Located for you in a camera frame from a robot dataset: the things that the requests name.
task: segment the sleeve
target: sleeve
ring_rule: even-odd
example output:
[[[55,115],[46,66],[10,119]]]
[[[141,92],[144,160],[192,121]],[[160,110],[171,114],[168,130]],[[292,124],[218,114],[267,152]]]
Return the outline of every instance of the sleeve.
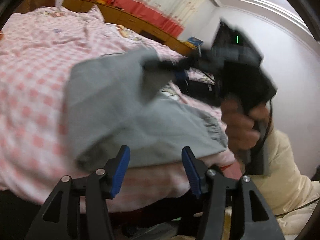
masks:
[[[319,183],[300,174],[288,136],[273,129],[266,143],[271,175],[252,176],[252,179],[274,214],[291,211],[318,198]]]

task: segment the hand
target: hand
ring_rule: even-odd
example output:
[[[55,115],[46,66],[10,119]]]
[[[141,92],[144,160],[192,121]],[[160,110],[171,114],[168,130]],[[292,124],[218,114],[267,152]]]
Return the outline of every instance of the hand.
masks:
[[[249,113],[249,117],[237,112],[238,104],[234,100],[225,100],[221,104],[221,120],[227,125],[228,147],[236,155],[239,150],[249,150],[260,138],[253,128],[254,120],[269,122],[269,110],[266,104],[260,104]]]

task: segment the metal screw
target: metal screw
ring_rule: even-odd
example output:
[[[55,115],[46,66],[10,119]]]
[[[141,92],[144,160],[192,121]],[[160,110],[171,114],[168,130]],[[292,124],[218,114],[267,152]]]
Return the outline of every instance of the metal screw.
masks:
[[[106,171],[104,169],[97,169],[96,174],[97,175],[103,175]]]
[[[247,175],[244,175],[244,176],[242,177],[242,179],[243,179],[244,182],[249,182],[249,181],[251,180],[250,177],[247,176]]]
[[[62,182],[68,182],[70,180],[70,177],[69,176],[63,176],[62,178],[61,178],[61,181]]]
[[[207,170],[207,175],[209,176],[215,176],[217,172],[215,170]]]

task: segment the gray towel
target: gray towel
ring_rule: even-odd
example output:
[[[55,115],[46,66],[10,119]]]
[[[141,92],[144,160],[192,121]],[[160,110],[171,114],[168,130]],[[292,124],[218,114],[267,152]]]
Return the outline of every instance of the gray towel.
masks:
[[[158,60],[139,49],[74,66],[67,84],[70,152],[85,171],[102,167],[120,146],[130,147],[129,167],[172,163],[190,146],[197,158],[222,152],[227,139],[208,113],[158,91],[173,73],[145,70]]]

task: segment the pink checkered bedsheet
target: pink checkered bedsheet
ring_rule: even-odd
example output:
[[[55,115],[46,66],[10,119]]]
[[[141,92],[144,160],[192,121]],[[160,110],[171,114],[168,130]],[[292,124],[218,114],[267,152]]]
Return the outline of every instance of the pink checkered bedsheet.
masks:
[[[88,13],[60,7],[13,14],[2,31],[0,187],[39,204],[62,176],[86,175],[72,163],[66,143],[64,85],[73,65],[137,46],[152,46],[161,58],[181,58],[140,35],[123,38],[116,25],[104,23],[97,6]],[[217,109],[206,111],[219,118]],[[235,161],[228,150],[203,160],[221,167]],[[239,176],[237,169],[229,174]],[[108,201],[109,211],[135,210],[164,197],[179,197],[188,189],[181,163],[129,169],[120,193]]]

